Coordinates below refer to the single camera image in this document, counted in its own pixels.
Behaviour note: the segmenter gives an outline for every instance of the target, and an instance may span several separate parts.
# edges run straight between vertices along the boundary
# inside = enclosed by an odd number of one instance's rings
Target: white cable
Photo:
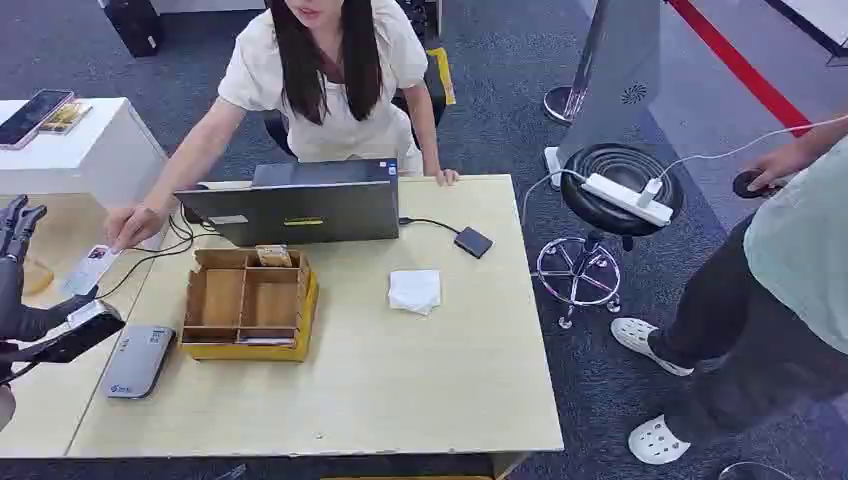
[[[833,120],[826,120],[824,122],[811,123],[811,124],[808,124],[808,125],[799,125],[797,127],[784,128],[783,130],[775,130],[774,132],[769,132],[769,133],[761,136],[760,138],[757,138],[756,140],[753,140],[753,141],[747,143],[746,145],[743,145],[743,146],[737,148],[736,150],[731,150],[727,153],[722,153],[721,155],[692,155],[691,157],[681,158],[680,160],[672,162],[671,165],[665,167],[665,170],[663,170],[662,173],[660,173],[659,176],[657,176],[657,178],[662,179],[662,177],[664,177],[668,174],[668,171],[671,170],[672,167],[674,167],[677,164],[683,163],[687,160],[693,160],[693,159],[696,159],[696,158],[700,158],[700,159],[703,159],[703,160],[716,160],[716,159],[719,159],[719,158],[729,157],[729,156],[736,154],[736,153],[739,153],[743,150],[747,150],[748,148],[753,147],[754,145],[756,145],[756,144],[760,143],[761,141],[763,141],[763,140],[765,140],[765,139],[767,139],[771,136],[774,136],[774,135],[779,135],[781,133],[795,132],[795,131],[798,131],[798,130],[806,130],[808,128],[821,127],[823,125],[830,125],[831,123],[837,123],[837,122],[841,122],[843,120],[848,120],[848,115],[844,115],[844,116],[841,116],[839,118],[834,118]]]
[[[527,190],[527,193],[524,194],[524,201],[521,203],[521,227],[522,228],[524,228],[524,223],[527,221],[527,200],[530,198],[530,192],[532,192],[533,189],[535,189],[539,185],[545,183],[545,180],[548,180],[549,178],[553,177],[554,175],[559,175],[560,173],[569,173],[571,175],[574,175],[581,182],[586,181],[586,177],[584,177],[583,175],[580,175],[579,173],[575,172],[574,170],[562,168],[562,169],[556,170],[554,172],[551,172],[548,175],[545,175],[541,180],[534,183],[533,186],[530,187],[529,190]]]

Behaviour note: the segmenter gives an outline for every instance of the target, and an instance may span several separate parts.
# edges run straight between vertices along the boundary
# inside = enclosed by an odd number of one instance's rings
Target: power strip
[[[674,213],[672,209],[654,200],[646,202],[646,198],[639,192],[634,192],[603,175],[597,173],[589,175],[581,188],[658,227],[664,227],[671,223],[671,215]]]

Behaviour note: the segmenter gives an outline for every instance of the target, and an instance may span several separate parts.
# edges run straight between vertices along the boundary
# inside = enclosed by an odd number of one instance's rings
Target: gray laptop
[[[248,188],[175,195],[238,246],[398,237],[394,159],[260,165]]]

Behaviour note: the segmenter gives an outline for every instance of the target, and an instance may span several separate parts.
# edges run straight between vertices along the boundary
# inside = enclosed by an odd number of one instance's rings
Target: robotic hand
[[[0,209],[0,353],[17,351],[6,340],[33,342],[59,326],[66,317],[91,302],[97,287],[86,295],[75,295],[52,308],[40,309],[21,303],[24,287],[24,259],[35,225],[47,214],[47,207],[28,208],[28,198],[20,195]],[[0,363],[0,379],[11,374],[11,364]]]

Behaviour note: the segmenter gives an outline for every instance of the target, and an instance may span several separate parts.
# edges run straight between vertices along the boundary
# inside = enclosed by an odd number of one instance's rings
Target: red barrier line
[[[786,128],[809,125],[810,121],[795,108],[765,77],[751,65],[718,29],[695,8],[689,0],[670,0],[677,13],[701,37],[736,78],[766,107]],[[792,132],[800,137],[809,130]]]

